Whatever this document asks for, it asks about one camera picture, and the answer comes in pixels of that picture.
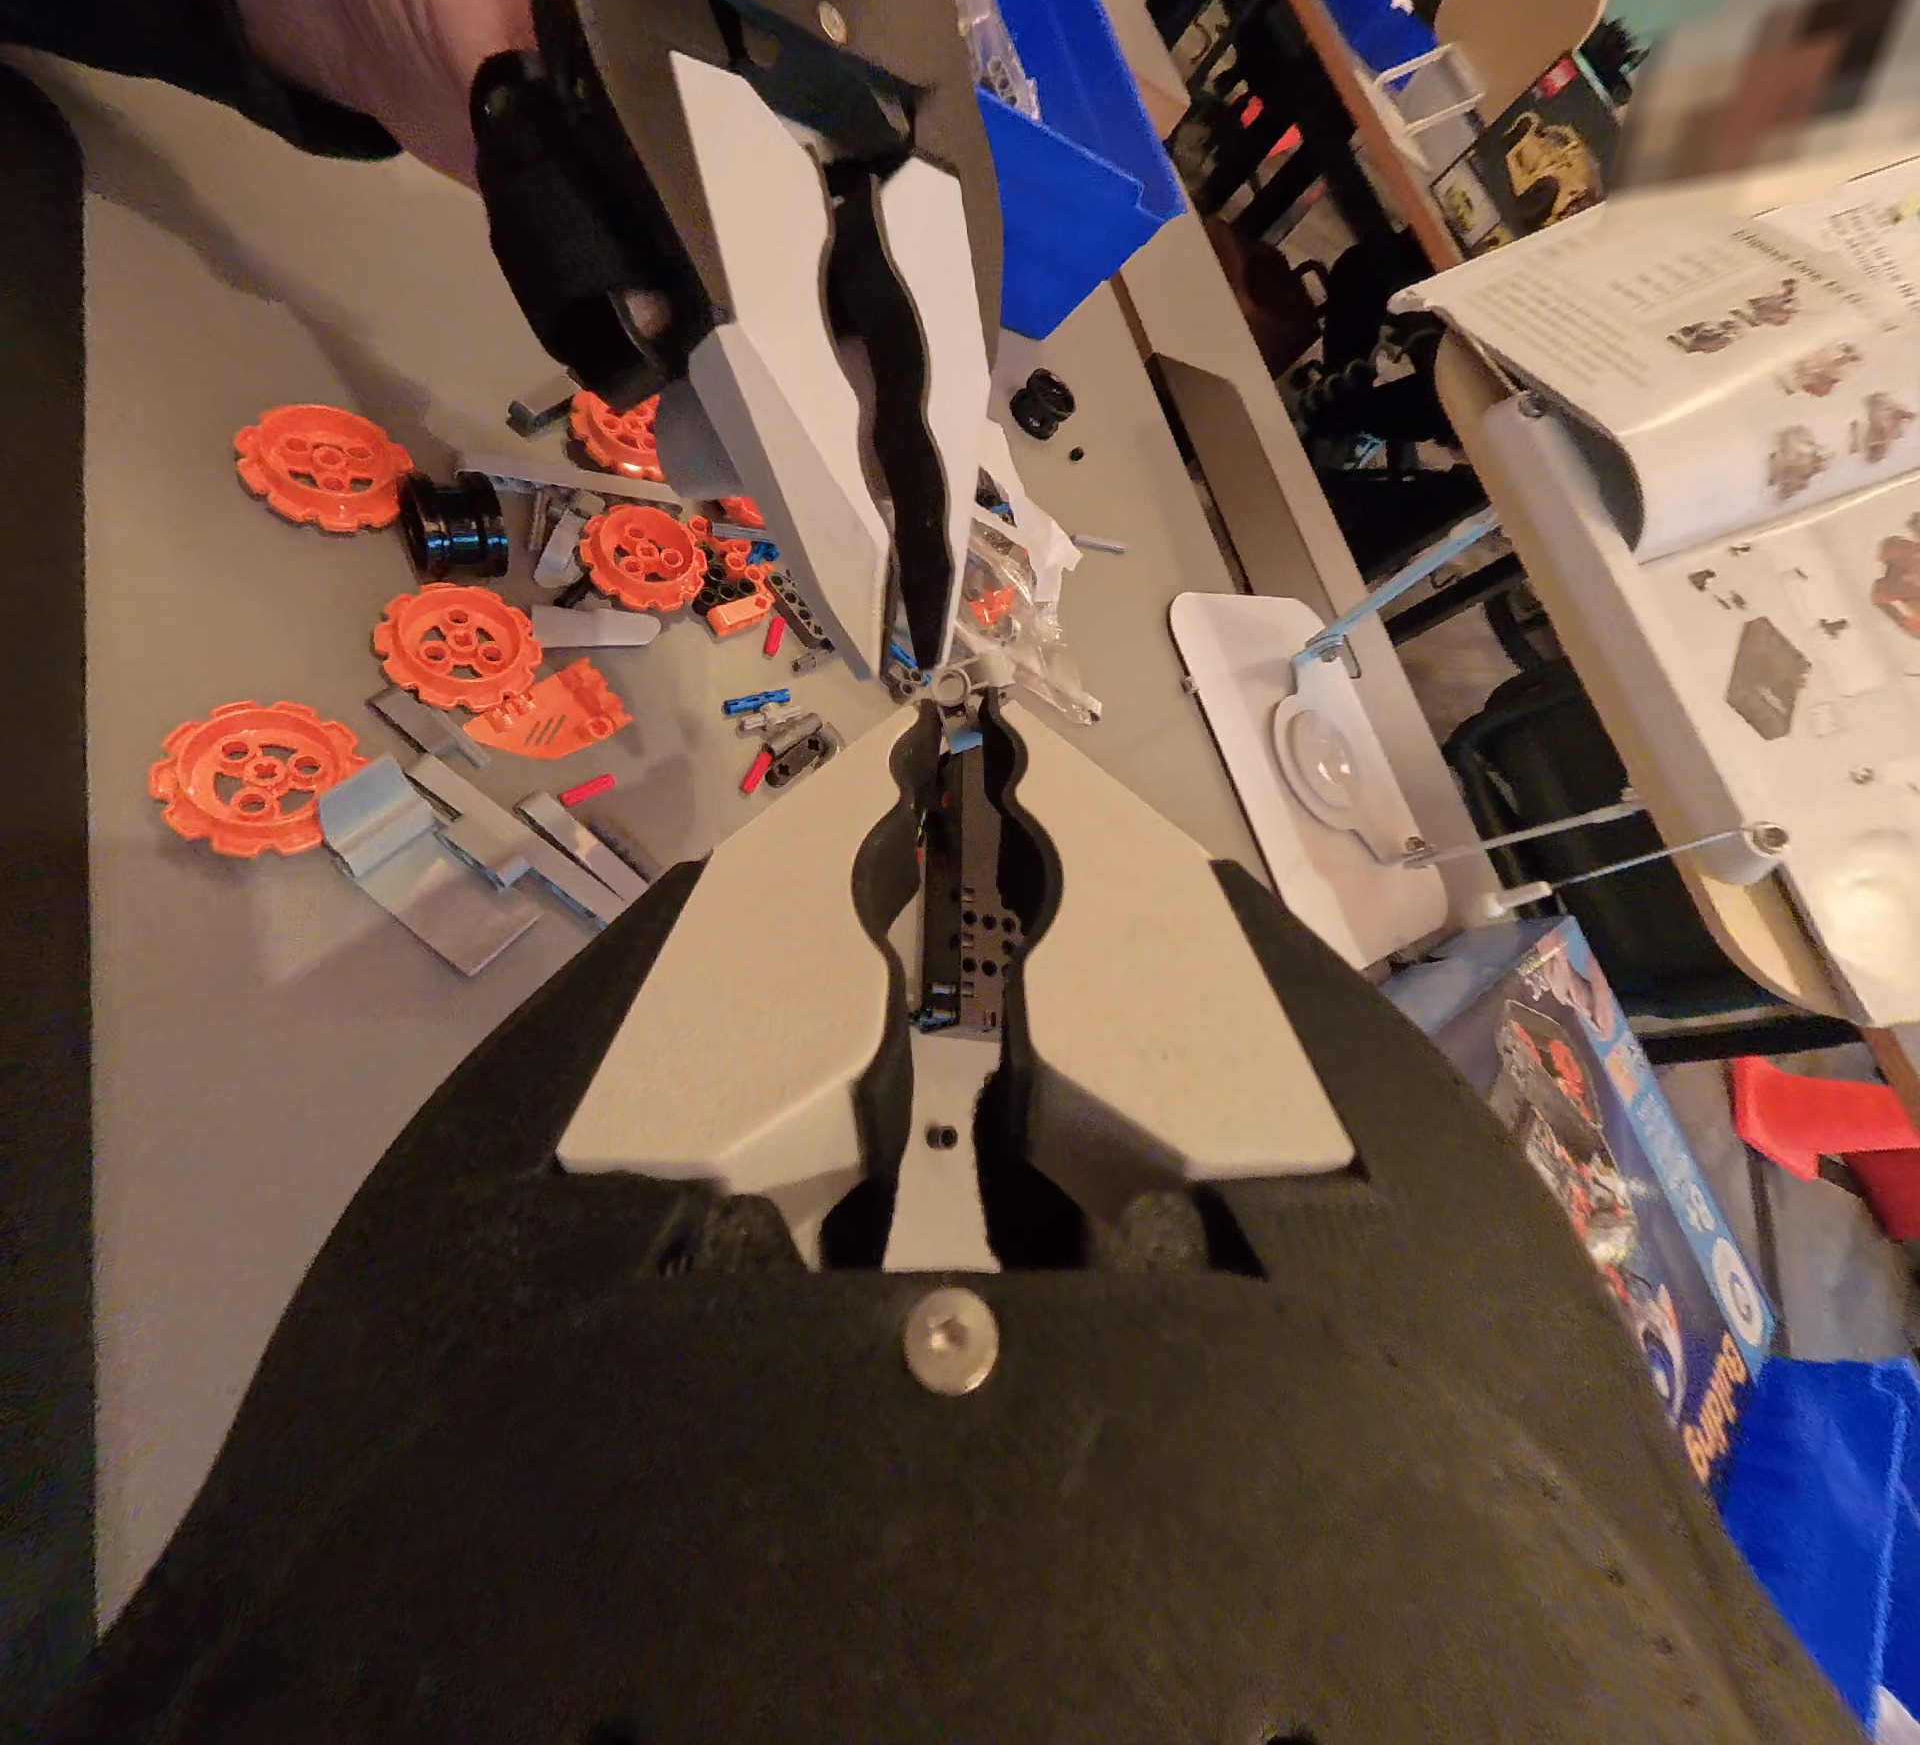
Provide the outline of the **scattered orange gear wheels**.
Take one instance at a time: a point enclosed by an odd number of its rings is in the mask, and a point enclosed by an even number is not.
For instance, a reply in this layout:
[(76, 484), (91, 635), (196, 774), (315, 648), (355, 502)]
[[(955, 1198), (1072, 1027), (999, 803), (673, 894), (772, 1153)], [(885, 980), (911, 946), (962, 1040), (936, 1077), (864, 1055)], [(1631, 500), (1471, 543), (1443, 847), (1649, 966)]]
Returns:
[[(668, 490), (654, 404), (614, 412), (579, 391), (561, 411), (583, 467), (454, 471), (492, 479), (513, 548), (508, 578), (420, 585), (412, 574), (371, 624), (371, 658), (386, 682), (371, 705), (428, 757), (482, 762), (491, 752), (474, 748), (462, 725), (589, 649), (641, 649), (678, 617), (703, 628), (707, 535), (721, 520), (765, 532), (748, 497), (719, 499), (707, 515)], [(420, 467), (371, 418), (284, 404), (239, 429), (231, 448), (244, 490), (284, 522), (399, 539), (395, 488)]]

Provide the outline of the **clear bag of orange parts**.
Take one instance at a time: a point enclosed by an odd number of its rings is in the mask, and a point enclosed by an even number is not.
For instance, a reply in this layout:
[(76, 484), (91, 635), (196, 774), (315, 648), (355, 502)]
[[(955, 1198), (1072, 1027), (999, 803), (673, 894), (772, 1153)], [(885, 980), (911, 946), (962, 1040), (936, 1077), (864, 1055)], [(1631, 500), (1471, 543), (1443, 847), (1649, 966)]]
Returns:
[(1061, 624), (1061, 589), (1082, 557), (1082, 546), (1032, 497), (1006, 446), (994, 445), (975, 484), (946, 658), (919, 661), (901, 625), (886, 652), (925, 676), (985, 660), (1004, 683), (1096, 725), (1104, 705), (1084, 686)]

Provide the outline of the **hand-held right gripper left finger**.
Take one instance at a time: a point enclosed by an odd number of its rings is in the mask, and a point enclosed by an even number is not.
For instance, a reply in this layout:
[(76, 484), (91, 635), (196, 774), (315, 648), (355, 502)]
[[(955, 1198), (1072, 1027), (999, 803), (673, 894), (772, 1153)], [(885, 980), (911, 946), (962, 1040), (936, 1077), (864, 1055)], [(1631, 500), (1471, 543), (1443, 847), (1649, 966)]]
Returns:
[(906, 973), (939, 711), (911, 705), (723, 841), (587, 1084), (567, 1172), (863, 1183), (911, 1129)]

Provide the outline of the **dark grey long bar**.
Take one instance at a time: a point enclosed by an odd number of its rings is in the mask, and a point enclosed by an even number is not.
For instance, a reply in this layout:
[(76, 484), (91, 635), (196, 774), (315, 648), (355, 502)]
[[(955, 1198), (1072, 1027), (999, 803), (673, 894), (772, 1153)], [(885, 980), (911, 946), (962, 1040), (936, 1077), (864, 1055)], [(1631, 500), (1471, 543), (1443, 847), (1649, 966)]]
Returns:
[(553, 793), (537, 790), (505, 809), (440, 759), (420, 754), (401, 772), (444, 812), (442, 837), (457, 856), (501, 891), (537, 880), (597, 924), (622, 917), (650, 891), (650, 879)]

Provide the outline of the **blue plastic bin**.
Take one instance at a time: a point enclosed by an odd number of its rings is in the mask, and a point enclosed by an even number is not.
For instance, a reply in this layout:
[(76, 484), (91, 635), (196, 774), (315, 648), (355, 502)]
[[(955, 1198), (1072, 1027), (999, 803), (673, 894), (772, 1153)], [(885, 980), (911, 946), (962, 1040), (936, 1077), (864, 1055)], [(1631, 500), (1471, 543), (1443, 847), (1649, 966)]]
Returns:
[(1038, 113), (979, 94), (1001, 214), (1007, 332), (1044, 339), (1183, 214), (1104, 0), (994, 0)]
[(1769, 1361), (1721, 1484), (1721, 1514), (1868, 1738), (1916, 1742), (1916, 1364)]

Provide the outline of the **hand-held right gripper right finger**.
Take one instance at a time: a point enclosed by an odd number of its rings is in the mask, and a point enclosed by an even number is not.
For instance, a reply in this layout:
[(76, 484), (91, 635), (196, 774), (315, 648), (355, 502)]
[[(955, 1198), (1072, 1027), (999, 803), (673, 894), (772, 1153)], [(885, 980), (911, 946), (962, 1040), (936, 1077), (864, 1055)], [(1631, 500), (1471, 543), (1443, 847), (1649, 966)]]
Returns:
[(1007, 987), (1028, 1159), (1052, 1183), (1328, 1177), (1354, 1148), (1212, 856), (1019, 704), (981, 713), (1038, 886)]

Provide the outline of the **blue robot kit box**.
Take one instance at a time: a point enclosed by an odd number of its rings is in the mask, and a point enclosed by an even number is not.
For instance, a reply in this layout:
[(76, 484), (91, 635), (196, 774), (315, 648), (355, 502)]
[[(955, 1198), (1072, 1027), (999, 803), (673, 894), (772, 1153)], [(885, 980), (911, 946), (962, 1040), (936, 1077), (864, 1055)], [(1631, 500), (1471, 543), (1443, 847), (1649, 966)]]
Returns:
[(1572, 918), (1448, 941), (1405, 1007), (1560, 1207), (1697, 1482), (1717, 1491), (1775, 1318), (1654, 1067)]

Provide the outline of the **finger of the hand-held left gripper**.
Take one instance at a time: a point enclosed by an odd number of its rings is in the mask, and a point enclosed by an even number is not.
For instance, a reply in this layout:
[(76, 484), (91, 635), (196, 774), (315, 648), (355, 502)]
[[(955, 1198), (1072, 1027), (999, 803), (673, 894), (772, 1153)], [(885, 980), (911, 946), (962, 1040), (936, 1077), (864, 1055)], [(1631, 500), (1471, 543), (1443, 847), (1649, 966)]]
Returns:
[(794, 585), (874, 680), (905, 617), (905, 143), (786, 118), (755, 78), (670, 51), (692, 171), (660, 201), (707, 291), (688, 389)]
[(949, 661), (964, 580), (990, 364), (960, 181), (911, 159), (878, 191), (877, 219), (914, 319), (905, 460), (888, 467), (901, 598), (920, 667)]

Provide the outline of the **black perforated plastic block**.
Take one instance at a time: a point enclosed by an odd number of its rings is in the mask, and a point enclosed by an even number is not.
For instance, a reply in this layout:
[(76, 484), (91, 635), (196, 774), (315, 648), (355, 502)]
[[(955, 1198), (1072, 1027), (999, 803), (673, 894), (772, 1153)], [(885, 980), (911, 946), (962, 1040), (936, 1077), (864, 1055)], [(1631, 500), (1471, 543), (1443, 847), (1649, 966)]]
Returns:
[(1006, 1009), (1044, 902), (1040, 842), (1012, 789), (1016, 745), (986, 710), (951, 725), (920, 829), (925, 874), (914, 1025), (1001, 1040)]

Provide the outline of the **open instruction booklet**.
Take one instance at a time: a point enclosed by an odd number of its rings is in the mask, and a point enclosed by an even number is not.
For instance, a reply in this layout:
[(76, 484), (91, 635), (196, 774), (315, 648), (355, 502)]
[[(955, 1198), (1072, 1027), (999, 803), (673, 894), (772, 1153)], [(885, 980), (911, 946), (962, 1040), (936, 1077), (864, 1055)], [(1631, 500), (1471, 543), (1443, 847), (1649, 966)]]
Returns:
[(1913, 1025), (1916, 161), (1596, 208), (1393, 304), (1511, 385), (1457, 429), (1660, 830)]

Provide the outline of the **black toy set box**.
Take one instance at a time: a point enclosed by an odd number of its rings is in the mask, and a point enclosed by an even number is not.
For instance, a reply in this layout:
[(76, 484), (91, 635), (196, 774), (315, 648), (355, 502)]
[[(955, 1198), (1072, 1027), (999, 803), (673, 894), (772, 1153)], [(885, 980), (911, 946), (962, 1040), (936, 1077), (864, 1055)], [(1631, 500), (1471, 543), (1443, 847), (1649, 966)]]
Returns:
[(1569, 53), (1476, 133), (1429, 199), (1471, 260), (1602, 203), (1619, 137), (1612, 101)]

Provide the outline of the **orange wedge panel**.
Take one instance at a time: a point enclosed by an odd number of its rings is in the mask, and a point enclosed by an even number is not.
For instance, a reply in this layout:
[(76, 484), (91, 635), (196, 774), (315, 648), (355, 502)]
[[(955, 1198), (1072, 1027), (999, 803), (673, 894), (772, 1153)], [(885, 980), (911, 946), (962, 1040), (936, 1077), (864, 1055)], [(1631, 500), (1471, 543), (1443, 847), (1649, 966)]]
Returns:
[(591, 658), (576, 658), (526, 693), (472, 715), (462, 734), (486, 752), (559, 762), (610, 742), (634, 723)]

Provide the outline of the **grey angled connector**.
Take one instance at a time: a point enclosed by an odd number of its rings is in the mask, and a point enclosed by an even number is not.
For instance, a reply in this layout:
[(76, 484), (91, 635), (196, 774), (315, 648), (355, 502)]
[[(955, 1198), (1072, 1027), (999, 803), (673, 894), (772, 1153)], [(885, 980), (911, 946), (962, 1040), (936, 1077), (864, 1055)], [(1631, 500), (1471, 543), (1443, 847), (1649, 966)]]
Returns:
[(999, 702), (1013, 686), (1013, 665), (998, 649), (956, 658), (935, 672), (906, 672), (893, 667), (894, 699), (902, 705), (933, 705), (949, 742), (962, 734), (976, 735), (989, 704)]

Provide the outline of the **grey curved panel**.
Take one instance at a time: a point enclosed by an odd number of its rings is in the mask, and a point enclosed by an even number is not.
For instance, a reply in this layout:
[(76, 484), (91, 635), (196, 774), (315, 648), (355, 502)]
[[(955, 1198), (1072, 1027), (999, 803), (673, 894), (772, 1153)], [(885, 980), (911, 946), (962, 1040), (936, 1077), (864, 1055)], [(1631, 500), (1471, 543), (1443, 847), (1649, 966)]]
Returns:
[(323, 848), (437, 962), (472, 980), (540, 922), (539, 905), (458, 854), (437, 804), (381, 757), (315, 799)]

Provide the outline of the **red plastic bin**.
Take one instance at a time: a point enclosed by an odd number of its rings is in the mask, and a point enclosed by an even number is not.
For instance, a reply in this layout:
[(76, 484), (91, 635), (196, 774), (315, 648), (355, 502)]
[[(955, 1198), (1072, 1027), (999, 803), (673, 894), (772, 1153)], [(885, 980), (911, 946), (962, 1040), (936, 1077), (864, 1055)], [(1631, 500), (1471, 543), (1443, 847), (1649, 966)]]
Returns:
[(1764, 1057), (1729, 1061), (1741, 1142), (1801, 1181), (1836, 1160), (1898, 1244), (1918, 1242), (1918, 1131), (1887, 1086), (1791, 1076)]

